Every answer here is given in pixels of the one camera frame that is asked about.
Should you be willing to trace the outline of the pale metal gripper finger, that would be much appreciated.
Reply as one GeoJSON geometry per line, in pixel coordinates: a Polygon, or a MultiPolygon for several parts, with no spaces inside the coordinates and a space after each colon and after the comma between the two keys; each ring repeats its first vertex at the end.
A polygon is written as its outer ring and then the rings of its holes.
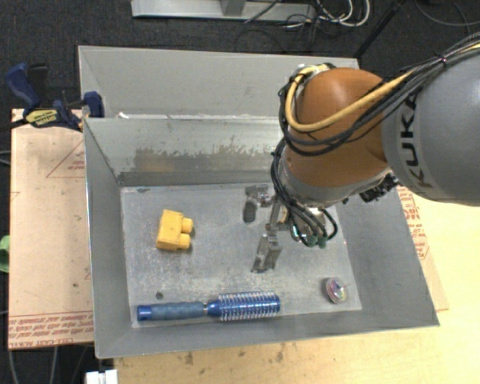
{"type": "Polygon", "coordinates": [[[242,217],[244,223],[252,223],[256,219],[258,208],[266,208],[273,204],[267,184],[257,184],[245,188],[246,201],[242,217]]]}
{"type": "Polygon", "coordinates": [[[282,247],[276,234],[261,236],[251,271],[262,273],[266,270],[273,270],[281,252],[282,247]]]}

